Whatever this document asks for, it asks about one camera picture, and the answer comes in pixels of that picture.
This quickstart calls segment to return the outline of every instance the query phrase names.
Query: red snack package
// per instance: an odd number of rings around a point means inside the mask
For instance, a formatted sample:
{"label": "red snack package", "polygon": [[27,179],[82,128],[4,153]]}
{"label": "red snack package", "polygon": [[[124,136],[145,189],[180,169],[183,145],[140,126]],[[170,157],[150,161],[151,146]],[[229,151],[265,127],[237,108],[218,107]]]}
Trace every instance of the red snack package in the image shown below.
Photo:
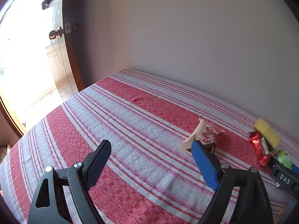
{"label": "red snack package", "polygon": [[248,138],[259,165],[267,166],[270,161],[269,149],[265,138],[259,131],[251,132]]}

